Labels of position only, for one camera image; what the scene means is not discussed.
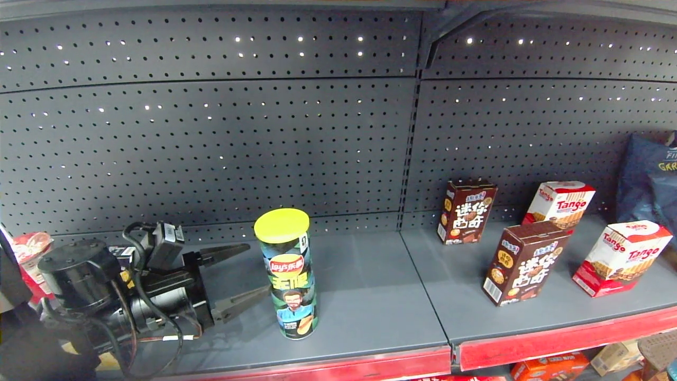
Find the yellow lid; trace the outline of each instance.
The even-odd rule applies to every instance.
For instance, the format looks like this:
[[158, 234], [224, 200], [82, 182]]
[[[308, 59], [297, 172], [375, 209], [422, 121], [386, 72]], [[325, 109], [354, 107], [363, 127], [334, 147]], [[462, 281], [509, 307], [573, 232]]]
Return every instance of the yellow lid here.
[[285, 243], [299, 238], [310, 227], [310, 218], [303, 210], [275, 209], [259, 217], [254, 234], [266, 243]]

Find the barcode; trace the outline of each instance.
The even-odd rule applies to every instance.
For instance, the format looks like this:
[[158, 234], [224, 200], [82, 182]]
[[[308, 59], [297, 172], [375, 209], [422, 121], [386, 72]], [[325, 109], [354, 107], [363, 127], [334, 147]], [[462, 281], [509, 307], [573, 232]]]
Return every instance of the barcode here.
[[501, 295], [503, 295], [501, 290], [499, 290], [498, 287], [496, 287], [496, 285], [494, 284], [494, 282], [492, 282], [492, 280], [489, 278], [484, 280], [484, 290], [488, 292], [489, 295], [492, 297], [492, 299], [494, 299], [494, 302], [497, 303], [498, 300], [501, 298]]
[[579, 286], [581, 286], [588, 294], [591, 296], [594, 296], [594, 291], [592, 291], [592, 288], [588, 287], [586, 283], [583, 281], [583, 279], [580, 279], [579, 277], [576, 277], [574, 279], [576, 283], [578, 283]]
[[447, 231], [444, 230], [444, 226], [442, 224], [437, 225], [437, 235], [439, 235], [440, 238], [442, 238], [442, 241], [446, 238], [445, 236], [447, 235]]

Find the store shelf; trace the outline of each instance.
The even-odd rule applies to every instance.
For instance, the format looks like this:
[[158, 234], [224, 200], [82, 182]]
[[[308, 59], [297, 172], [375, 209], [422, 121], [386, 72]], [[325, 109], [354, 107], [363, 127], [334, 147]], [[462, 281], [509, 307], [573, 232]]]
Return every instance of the store shelf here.
[[629, 292], [593, 299], [572, 280], [605, 221], [584, 218], [538, 298], [495, 307], [481, 284], [505, 222], [486, 227], [482, 242], [444, 246], [434, 229], [401, 235], [462, 370], [512, 363], [677, 326], [677, 272], [662, 258]]
[[[267, 284], [261, 250], [250, 244], [239, 258], [204, 270], [211, 300]], [[170, 379], [381, 380], [450, 372], [450, 347], [398, 233], [312, 237], [311, 253], [316, 332], [300, 341], [284, 338], [265, 299], [186, 342], [170, 373], [191, 376]], [[175, 343], [144, 349], [137, 362], [149, 371], [171, 356]]]

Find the gray metal shelf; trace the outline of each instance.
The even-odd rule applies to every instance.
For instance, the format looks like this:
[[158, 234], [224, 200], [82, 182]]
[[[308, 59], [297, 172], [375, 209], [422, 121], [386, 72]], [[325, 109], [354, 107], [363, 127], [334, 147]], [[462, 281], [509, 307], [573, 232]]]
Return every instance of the gray metal shelf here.
[[631, 291], [591, 298], [571, 276], [606, 222], [585, 217], [538, 298], [497, 308], [482, 292], [487, 266], [508, 223], [487, 224], [482, 241], [444, 246], [434, 229], [403, 230], [416, 269], [452, 344], [594, 323], [677, 305], [677, 273], [659, 258]]
[[[239, 258], [203, 272], [211, 300], [269, 283], [258, 243], [250, 243], [252, 249]], [[399, 234], [312, 237], [310, 247], [319, 293], [316, 332], [300, 341], [284, 338], [266, 299], [199, 340], [185, 342], [170, 373], [298, 365], [446, 345]], [[161, 366], [175, 346], [159, 342], [144, 349], [137, 362], [151, 369]]]

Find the pegboard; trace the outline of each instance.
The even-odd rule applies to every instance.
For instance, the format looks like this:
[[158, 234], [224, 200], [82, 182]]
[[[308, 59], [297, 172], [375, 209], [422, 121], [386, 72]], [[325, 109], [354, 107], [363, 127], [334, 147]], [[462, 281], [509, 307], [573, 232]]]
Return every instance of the pegboard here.
[[399, 209], [413, 78], [146, 83], [2, 94], [12, 234], [135, 220]]
[[3, 22], [0, 91], [414, 75], [420, 12], [269, 8], [118, 9]]
[[[318, 235], [394, 231], [396, 228], [397, 212], [385, 212], [353, 214], [350, 216], [313, 217], [311, 218], [308, 232], [311, 237], [314, 237]], [[223, 242], [252, 241], [255, 239], [253, 222], [185, 226], [183, 231], [185, 233], [186, 245], [212, 245]], [[129, 242], [122, 238], [121, 231], [55, 235], [53, 238], [56, 245], [65, 245], [83, 239], [100, 239], [109, 245], [129, 244]]]
[[677, 28], [584, 16], [500, 14], [447, 35], [423, 77], [677, 82]]
[[531, 201], [538, 184], [579, 180], [614, 200], [628, 134], [677, 127], [677, 84], [571, 79], [426, 80], [420, 86], [407, 212], [439, 210], [449, 179], [498, 185], [495, 205]]

